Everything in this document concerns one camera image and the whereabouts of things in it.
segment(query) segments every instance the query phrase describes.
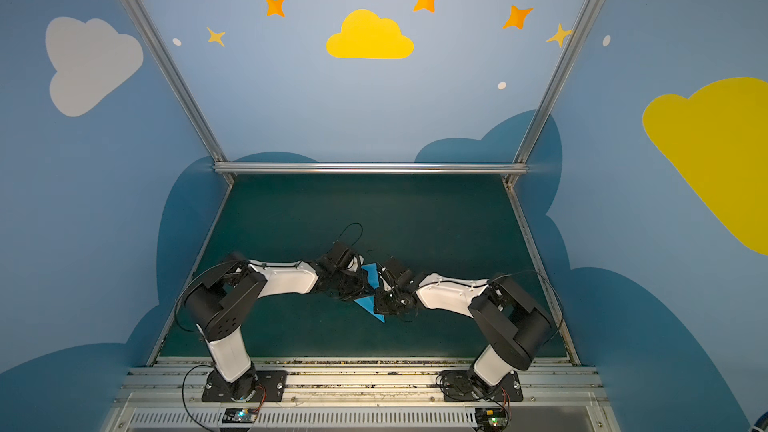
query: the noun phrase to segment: painted mural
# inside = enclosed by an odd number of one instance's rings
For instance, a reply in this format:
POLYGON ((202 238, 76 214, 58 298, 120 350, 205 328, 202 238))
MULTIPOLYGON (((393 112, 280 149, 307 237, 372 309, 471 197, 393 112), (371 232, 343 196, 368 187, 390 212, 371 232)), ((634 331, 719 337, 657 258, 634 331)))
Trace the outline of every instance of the painted mural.
POLYGON ((768 255, 768 82, 736 77, 655 99, 648 137, 745 246, 768 255), (713 170, 727 170, 721 180, 713 170))
POLYGON ((518 182, 626 432, 744 430, 768 409, 765 2, 606 0, 518 182), (554 121, 562 159, 547 152, 554 121), (667 339, 648 348, 629 310, 666 315, 648 324, 667 339), (677 392, 644 404, 660 383, 677 392))
POLYGON ((319 162, 413 162, 534 109, 583 2, 142 1, 229 159, 319 162))
POLYGON ((93 109, 144 62, 139 41, 101 19, 53 19, 45 31, 45 48, 56 69, 51 100, 70 117, 93 109))
POLYGON ((57 430, 95 432, 226 183, 118 0, 0 16, 0 429, 50 429, 19 413, 35 397, 57 430))

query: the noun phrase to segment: blue paper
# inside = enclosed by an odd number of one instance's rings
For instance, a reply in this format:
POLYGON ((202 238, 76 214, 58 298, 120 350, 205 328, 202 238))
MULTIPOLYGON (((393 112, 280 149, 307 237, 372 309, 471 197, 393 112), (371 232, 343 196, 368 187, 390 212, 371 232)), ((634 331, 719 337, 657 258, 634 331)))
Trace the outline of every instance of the blue paper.
MULTIPOLYGON (((368 272, 368 283, 373 288, 379 287, 379 273, 376 270, 376 264, 363 265, 362 270, 368 272)), ((384 316, 381 314, 375 314, 373 312, 373 297, 363 297, 355 300, 357 304, 370 312, 370 315, 378 318, 381 322, 384 322, 384 316)))

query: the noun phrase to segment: dark green table surface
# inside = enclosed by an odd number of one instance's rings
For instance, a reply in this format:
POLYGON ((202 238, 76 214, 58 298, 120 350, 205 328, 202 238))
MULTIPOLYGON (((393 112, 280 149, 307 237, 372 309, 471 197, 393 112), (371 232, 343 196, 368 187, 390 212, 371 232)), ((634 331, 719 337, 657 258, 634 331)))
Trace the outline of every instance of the dark green table surface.
MULTIPOLYGON (((355 248, 366 263, 394 255, 414 272, 454 278, 533 270, 499 177, 304 175, 239 177, 198 273, 233 250, 267 262, 317 258, 351 222, 364 227, 355 248)), ((351 226, 342 240, 358 233, 351 226)), ((535 274, 515 280, 546 304, 535 274)), ((191 328, 185 312, 179 320, 191 328)), ((413 322, 383 324, 324 294, 260 299, 242 332, 254 357, 474 357, 486 345, 464 315, 422 310, 413 322)), ((160 354, 208 355, 197 334, 176 326, 160 354)), ((565 355, 559 336, 539 354, 565 355)))

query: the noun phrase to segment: yellow star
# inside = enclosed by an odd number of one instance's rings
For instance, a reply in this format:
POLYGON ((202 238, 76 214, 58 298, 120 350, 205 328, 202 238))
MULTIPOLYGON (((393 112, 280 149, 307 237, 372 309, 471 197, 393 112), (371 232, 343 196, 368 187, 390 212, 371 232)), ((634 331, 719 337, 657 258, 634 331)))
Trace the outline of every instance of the yellow star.
POLYGON ((563 24, 558 24, 558 32, 554 34, 552 37, 550 37, 547 42, 552 42, 553 40, 556 40, 560 44, 560 48, 563 48, 563 39, 566 35, 569 35, 572 30, 563 30, 563 24))
POLYGON ((208 42, 218 42, 221 44, 221 46, 224 46, 224 43, 221 41, 221 36, 226 34, 226 32, 221 32, 219 34, 213 32, 210 27, 208 27, 208 32, 210 32, 210 38, 208 39, 208 42))
POLYGON ((428 11, 435 13, 435 0, 418 0, 416 2, 416 6, 413 7, 413 11, 416 12, 417 10, 421 9, 427 9, 428 11))
POLYGON ((266 11, 267 16, 279 15, 284 17, 283 1, 284 0, 266 0, 266 4, 269 6, 269 9, 266 11))
POLYGON ((509 20, 507 20, 507 23, 504 24, 503 29, 506 29, 507 27, 515 26, 519 29, 523 28, 523 23, 525 22, 525 16, 530 14, 533 9, 525 9, 520 10, 516 6, 512 6, 512 12, 509 15, 509 20))

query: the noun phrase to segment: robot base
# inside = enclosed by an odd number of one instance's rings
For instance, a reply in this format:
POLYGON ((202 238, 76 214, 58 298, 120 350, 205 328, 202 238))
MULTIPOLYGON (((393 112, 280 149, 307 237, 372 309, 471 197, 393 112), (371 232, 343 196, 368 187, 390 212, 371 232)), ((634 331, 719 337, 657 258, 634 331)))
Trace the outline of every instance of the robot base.
MULTIPOLYGON (((444 377, 442 396, 446 402, 475 402, 496 388, 470 380, 467 370, 444 370, 440 375, 444 377)), ((507 392, 510 402, 522 402, 523 390, 520 387, 517 372, 506 374, 498 384, 498 391, 488 396, 488 399, 502 403, 504 401, 502 389, 507 392)))
POLYGON ((203 389, 203 402, 281 402, 287 373, 284 370, 256 370, 254 365, 235 382, 227 382, 218 370, 208 374, 203 389))

